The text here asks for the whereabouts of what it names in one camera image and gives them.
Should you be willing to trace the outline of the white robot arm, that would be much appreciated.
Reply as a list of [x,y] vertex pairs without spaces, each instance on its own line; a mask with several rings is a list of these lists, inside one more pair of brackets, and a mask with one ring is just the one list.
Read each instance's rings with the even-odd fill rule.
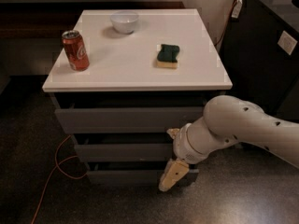
[[299,124],[267,115],[256,104],[220,95],[208,101],[203,116],[167,133],[176,157],[169,160],[159,182],[168,191],[190,170],[218,149],[247,143],[263,148],[299,167]]

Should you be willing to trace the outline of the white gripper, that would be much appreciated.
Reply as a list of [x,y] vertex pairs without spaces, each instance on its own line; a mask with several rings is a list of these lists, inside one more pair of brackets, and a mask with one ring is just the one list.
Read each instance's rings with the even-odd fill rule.
[[191,141],[188,139],[188,128],[190,123],[179,128],[171,128],[166,133],[174,139],[173,150],[178,157],[176,160],[170,159],[165,166],[159,182],[160,191],[170,190],[179,180],[189,172],[189,164],[196,164],[207,158],[207,155],[196,151]]

